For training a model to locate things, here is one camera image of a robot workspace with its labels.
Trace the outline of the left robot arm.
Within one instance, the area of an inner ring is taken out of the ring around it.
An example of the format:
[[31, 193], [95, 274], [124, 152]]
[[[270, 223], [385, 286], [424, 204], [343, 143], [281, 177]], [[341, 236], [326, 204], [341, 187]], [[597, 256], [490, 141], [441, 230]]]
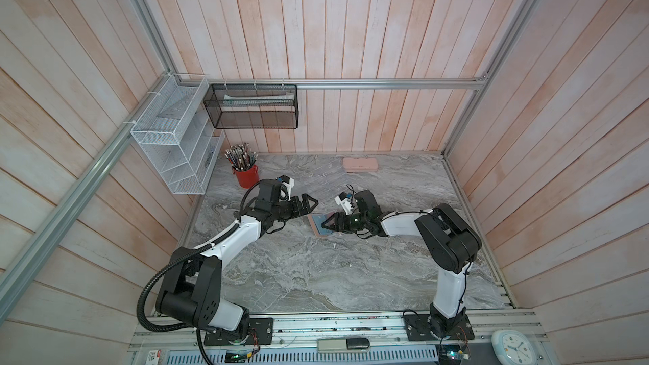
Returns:
[[193, 328], [225, 333], [231, 341], [246, 339], [249, 311], [224, 299], [222, 272], [248, 245], [272, 233], [277, 222], [284, 225], [318, 206], [308, 194], [293, 195], [293, 186], [286, 175], [258, 181], [244, 194], [230, 226], [198, 247], [176, 249], [140, 294], [140, 325], [157, 333]]

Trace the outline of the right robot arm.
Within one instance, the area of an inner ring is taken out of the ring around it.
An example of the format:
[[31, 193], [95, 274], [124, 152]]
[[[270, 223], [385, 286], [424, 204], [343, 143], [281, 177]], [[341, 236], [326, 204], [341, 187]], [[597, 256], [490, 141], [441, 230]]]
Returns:
[[362, 239], [420, 236], [439, 267], [429, 333], [444, 340], [456, 329], [467, 331], [466, 284], [482, 241], [452, 207], [438, 204], [428, 210], [385, 212], [369, 190], [341, 193], [335, 201], [340, 211], [309, 219], [316, 234], [354, 234]]

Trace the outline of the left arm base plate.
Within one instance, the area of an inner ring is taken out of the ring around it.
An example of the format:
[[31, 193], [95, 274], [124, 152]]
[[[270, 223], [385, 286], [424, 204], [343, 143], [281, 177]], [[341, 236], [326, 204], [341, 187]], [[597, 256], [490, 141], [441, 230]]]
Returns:
[[272, 317], [245, 318], [234, 331], [216, 328], [208, 331], [204, 337], [206, 346], [253, 346], [270, 345], [273, 336], [274, 319]]

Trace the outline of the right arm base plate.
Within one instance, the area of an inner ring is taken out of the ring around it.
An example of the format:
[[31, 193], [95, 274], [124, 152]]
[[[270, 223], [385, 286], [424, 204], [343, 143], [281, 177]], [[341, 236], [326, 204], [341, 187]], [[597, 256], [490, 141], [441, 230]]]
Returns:
[[465, 309], [452, 319], [446, 319], [437, 312], [419, 314], [413, 310], [405, 310], [402, 313], [402, 319], [409, 341], [439, 341], [440, 339], [471, 341], [475, 339], [473, 326]]

